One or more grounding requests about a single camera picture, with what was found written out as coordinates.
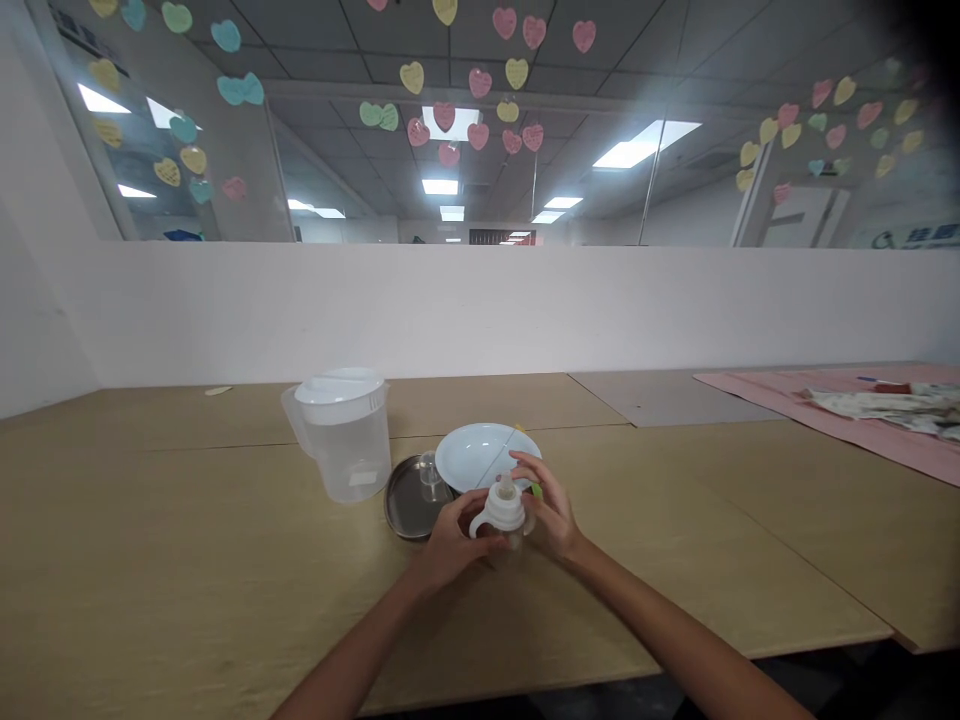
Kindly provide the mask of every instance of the pink heart note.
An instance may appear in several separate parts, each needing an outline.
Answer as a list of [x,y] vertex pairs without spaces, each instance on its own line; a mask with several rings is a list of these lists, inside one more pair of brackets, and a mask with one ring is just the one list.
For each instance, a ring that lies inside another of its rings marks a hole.
[[232,177],[223,183],[223,194],[234,202],[240,202],[247,196],[247,184],[241,177]]
[[577,50],[586,53],[593,47],[593,41],[597,39],[597,24],[593,20],[587,22],[579,21],[573,26],[573,44]]
[[467,128],[467,140],[473,146],[474,150],[483,150],[490,139],[490,127],[486,123],[477,125],[473,123]]
[[523,144],[533,152],[543,145],[543,125],[529,125],[523,129]]
[[835,128],[831,128],[830,132],[827,133],[827,147],[831,150],[836,150],[843,143],[843,139],[846,136],[846,125],[837,125]]
[[493,77],[480,68],[470,71],[470,92],[477,100],[487,95],[493,87]]
[[790,197],[790,191],[793,188],[790,186],[790,183],[784,183],[783,185],[777,185],[773,189],[773,202],[776,205],[782,205],[787,201],[787,198]]
[[874,120],[880,117],[880,113],[882,112],[882,102],[866,103],[860,108],[860,112],[857,113],[857,127],[861,130],[869,127]]
[[509,40],[517,29],[517,11],[513,8],[497,8],[493,11],[493,26],[500,37]]
[[813,107],[823,105],[823,101],[833,92],[833,80],[821,80],[813,84]]
[[523,147],[523,140],[512,130],[503,131],[503,146],[511,155],[516,155]]
[[450,143],[440,145],[440,164],[444,167],[453,167],[460,162],[460,148]]
[[453,121],[457,119],[457,108],[452,103],[434,103],[433,119],[438,128],[447,132],[453,127]]
[[407,123],[407,138],[414,147],[426,145],[430,141],[430,128],[420,118],[410,118]]
[[780,129],[783,130],[785,127],[793,125],[799,114],[799,105],[791,105],[789,103],[781,105],[780,110],[777,112],[777,124],[780,126]]
[[531,50],[540,47],[543,39],[547,36],[547,21],[543,18],[535,18],[533,15],[527,15],[523,21],[523,39]]

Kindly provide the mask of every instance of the ceiling light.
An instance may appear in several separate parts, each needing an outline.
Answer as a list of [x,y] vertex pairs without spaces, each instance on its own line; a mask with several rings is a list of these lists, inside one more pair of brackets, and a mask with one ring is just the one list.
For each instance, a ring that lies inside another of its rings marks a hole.
[[145,193],[143,190],[137,190],[136,188],[127,187],[126,185],[117,185],[117,189],[124,197],[156,197],[156,195],[151,195],[150,193]]
[[87,110],[90,112],[112,112],[123,113],[126,115],[130,114],[130,111],[127,110],[123,105],[118,105],[110,98],[91,90],[86,85],[77,83],[77,87],[80,88],[80,97],[83,98],[83,104],[87,106]]
[[542,225],[550,225],[555,223],[557,218],[559,218],[561,215],[563,215],[563,213],[557,212],[556,210],[544,210],[533,219],[533,222],[540,223]]
[[453,120],[453,125],[447,132],[440,129],[437,121],[433,118],[433,108],[429,105],[423,106],[423,124],[430,128],[431,140],[453,140],[455,142],[467,141],[467,128],[474,123],[480,122],[480,111],[470,110],[469,108],[457,108],[457,115]]
[[[670,147],[687,133],[696,130],[698,127],[700,127],[700,123],[678,122],[675,120],[667,120],[664,126],[662,120],[656,120],[630,142],[622,142],[614,145],[613,149],[597,160],[593,166],[599,168],[617,168],[620,170],[632,168],[657,151],[658,141],[660,141],[660,149],[663,150]],[[660,140],[661,129],[663,130],[662,141]]]
[[459,195],[460,182],[458,180],[427,180],[424,178],[423,191],[427,195]]

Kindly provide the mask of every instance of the heart-shaped sticky note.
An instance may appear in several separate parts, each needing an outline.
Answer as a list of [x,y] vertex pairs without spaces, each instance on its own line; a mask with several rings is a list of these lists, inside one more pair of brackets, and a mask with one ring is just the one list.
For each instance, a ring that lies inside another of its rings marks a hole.
[[440,164],[453,167],[460,162],[460,148],[450,143],[440,143]]
[[193,178],[190,180],[190,194],[197,203],[203,205],[205,202],[210,202],[210,198],[213,197],[213,185],[206,180]]
[[757,155],[760,154],[760,146],[755,142],[750,142],[749,140],[743,144],[743,147],[740,148],[740,167],[747,167],[747,165],[752,165],[753,161],[757,159]]
[[419,95],[423,90],[423,65],[416,60],[409,65],[401,65],[400,82],[414,95]]
[[527,149],[531,152],[537,152],[540,146],[543,145],[543,125],[539,123],[536,125],[528,125],[523,129],[521,135],[523,137],[523,144],[526,145]]
[[430,142],[430,128],[420,118],[410,118],[407,123],[407,139],[413,147],[421,147]]
[[504,40],[512,38],[517,29],[517,11],[513,8],[497,8],[493,11],[493,27]]
[[877,180],[893,170],[893,166],[896,164],[897,159],[893,155],[884,155],[881,157],[880,162],[877,163],[877,171],[874,173],[877,176]]
[[783,129],[783,132],[780,134],[780,142],[783,144],[784,150],[786,150],[788,147],[791,147],[797,140],[800,139],[801,130],[803,130],[803,125],[800,123],[787,125],[787,127]]
[[473,123],[467,128],[467,140],[473,146],[474,150],[483,150],[490,139],[490,128],[486,123]]
[[835,128],[830,128],[829,132],[827,132],[827,147],[831,150],[836,150],[841,144],[843,144],[843,141],[846,137],[846,125],[837,125]]
[[843,105],[847,100],[853,97],[857,91],[857,83],[853,78],[847,75],[843,80],[837,83],[837,92],[833,95],[834,105]]
[[597,39],[597,25],[593,20],[587,22],[577,22],[573,26],[573,44],[577,50],[586,54],[593,47],[593,41]]
[[903,125],[907,120],[913,117],[917,111],[919,103],[916,100],[904,100],[897,105],[897,111],[893,114],[893,122],[896,125]]
[[222,23],[213,23],[210,26],[213,41],[224,52],[237,52],[240,49],[240,28],[233,20],[224,20]]
[[163,21],[170,28],[170,32],[182,34],[193,27],[193,15],[186,5],[165,2],[160,6],[160,12],[163,13]]
[[223,194],[234,202],[240,202],[247,197],[247,183],[241,177],[232,177],[221,186]]
[[510,58],[506,65],[507,82],[514,90],[519,90],[527,81],[527,75],[530,74],[530,65],[523,58],[516,60]]
[[760,123],[760,144],[766,145],[768,142],[772,142],[777,136],[777,130],[779,129],[780,126],[773,118],[767,118]]
[[457,0],[433,0],[433,11],[447,27],[453,25],[457,17]]
[[453,123],[457,119],[457,108],[454,107],[453,103],[434,103],[433,119],[438,128],[447,132],[453,127]]
[[93,126],[97,129],[97,135],[110,147],[120,147],[123,145],[123,130],[113,120],[94,120]]
[[807,120],[807,125],[812,127],[814,130],[819,130],[823,132],[827,129],[827,116],[824,113],[816,113],[811,115],[810,119]]
[[197,139],[197,124],[189,115],[174,115],[170,118],[170,132],[185,145]]
[[737,190],[740,192],[746,192],[750,189],[750,186],[753,185],[753,178],[756,176],[756,172],[753,168],[749,170],[741,170],[737,173]]
[[470,71],[470,94],[477,100],[486,97],[491,87],[493,87],[493,78],[490,73],[485,73],[480,68]]
[[187,166],[187,170],[194,175],[203,175],[207,169],[207,154],[198,147],[185,147],[180,151],[180,159]]
[[883,112],[883,103],[864,103],[860,107],[860,112],[857,113],[857,127],[860,130],[866,130],[870,125],[880,117],[880,113]]
[[154,163],[153,171],[167,185],[180,187],[180,167],[170,158],[164,158],[160,162]]
[[911,133],[907,133],[903,138],[903,152],[905,155],[909,155],[923,142],[923,130],[914,130]]
[[536,50],[543,44],[543,39],[547,36],[547,21],[543,18],[537,18],[533,15],[527,15],[523,20],[523,40],[527,47]]
[[140,32],[147,21],[147,7],[143,0],[127,0],[127,4],[120,8],[120,15],[131,30]]
[[93,79],[100,83],[101,87],[113,92],[120,92],[120,73],[117,71],[117,66],[112,62],[103,58],[87,65],[87,69],[90,70]]
[[516,103],[501,100],[500,104],[497,105],[497,117],[503,122],[516,122],[517,118],[520,117],[520,106]]
[[511,155],[516,155],[523,147],[523,139],[512,130],[503,131],[503,147]]

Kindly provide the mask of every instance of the ceiling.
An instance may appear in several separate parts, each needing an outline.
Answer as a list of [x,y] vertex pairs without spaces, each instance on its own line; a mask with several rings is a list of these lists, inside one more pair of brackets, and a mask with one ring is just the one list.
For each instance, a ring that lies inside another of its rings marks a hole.
[[[581,216],[621,217],[642,209],[652,160],[614,172],[592,165],[661,117],[665,103],[670,119],[703,125],[663,153],[655,201],[732,178],[759,122],[784,102],[809,108],[813,82],[852,75],[860,87],[855,112],[895,90],[884,65],[891,53],[908,60],[871,0],[462,0],[450,28],[430,0],[391,0],[382,13],[366,0],[191,5],[188,37],[225,73],[253,71],[266,81],[270,110],[285,126],[277,136],[288,195],[342,207],[348,217],[437,219],[439,204],[463,204],[468,220],[529,220],[558,194],[584,197]],[[537,51],[519,29],[509,41],[495,32],[500,5],[516,7],[520,23],[527,14],[547,19]],[[235,54],[210,40],[210,23],[226,18],[243,38]],[[580,19],[598,27],[585,55],[571,39]],[[511,92],[522,112],[507,126],[493,108],[510,91],[503,63],[511,57],[526,58],[531,72],[522,92]],[[425,100],[480,107],[490,126],[489,144],[481,152],[461,145],[452,170],[439,163],[439,142],[413,148],[404,132],[422,113],[418,98],[399,87],[400,66],[414,59],[425,68]],[[465,93],[473,67],[494,78],[482,101]],[[400,128],[365,127],[362,99],[395,102]],[[545,130],[540,152],[508,156],[501,132],[535,122]],[[425,196],[422,177],[457,177],[463,194]]]

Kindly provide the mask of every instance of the yellow heart note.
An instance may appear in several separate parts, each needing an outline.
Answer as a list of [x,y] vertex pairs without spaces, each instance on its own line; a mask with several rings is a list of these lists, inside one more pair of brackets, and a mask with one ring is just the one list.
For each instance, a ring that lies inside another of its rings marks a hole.
[[161,162],[154,163],[153,171],[167,185],[180,187],[180,168],[170,158],[164,158]]
[[794,123],[793,125],[787,125],[783,129],[783,133],[780,135],[780,142],[783,143],[783,149],[786,150],[788,147],[793,145],[797,140],[800,139],[800,131],[803,130],[803,126],[799,123]]
[[401,65],[400,82],[414,95],[419,95],[423,90],[423,65],[416,60],[409,65]]
[[779,128],[780,126],[777,125],[777,121],[773,118],[767,118],[760,123],[760,144],[766,145],[768,142],[772,142],[777,136],[777,130]]
[[207,169],[207,154],[198,147],[185,147],[180,151],[180,159],[187,169],[196,175],[203,175],[203,171]]
[[517,118],[520,117],[520,106],[516,103],[501,101],[497,105],[497,117],[503,122],[516,122]]
[[527,81],[527,75],[530,74],[530,66],[526,60],[507,60],[507,82],[514,90],[519,90]]
[[117,71],[117,66],[112,62],[106,58],[96,60],[87,65],[87,69],[90,70],[93,79],[107,90],[120,92],[120,73]]
[[94,120],[93,126],[97,129],[100,139],[110,147],[123,145],[123,130],[113,120]]

